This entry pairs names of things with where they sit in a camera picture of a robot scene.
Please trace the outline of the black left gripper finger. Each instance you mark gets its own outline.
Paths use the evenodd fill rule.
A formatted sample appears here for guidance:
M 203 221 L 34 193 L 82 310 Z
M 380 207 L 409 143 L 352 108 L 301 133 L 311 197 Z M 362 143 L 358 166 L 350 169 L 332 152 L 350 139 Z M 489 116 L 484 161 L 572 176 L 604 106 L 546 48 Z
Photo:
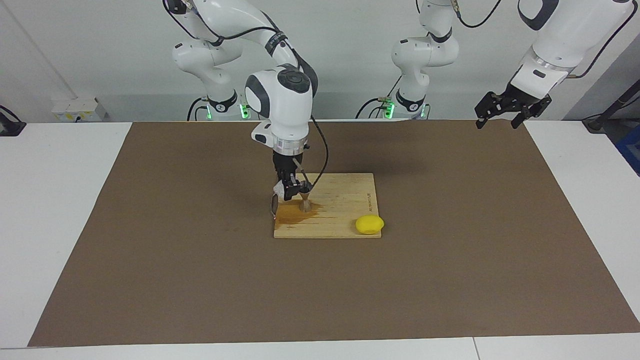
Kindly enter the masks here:
M 540 101 L 531 105 L 521 105 L 519 107 L 518 114 L 510 121 L 512 129 L 517 129 L 522 123 L 531 117 L 539 117 L 551 104 L 552 98 L 550 95 L 544 96 Z
M 493 91 L 487 92 L 474 107 L 474 112 L 477 116 L 475 126 L 478 130 L 481 130 L 489 119 L 500 116 L 505 112 L 505 96 L 496 94 Z

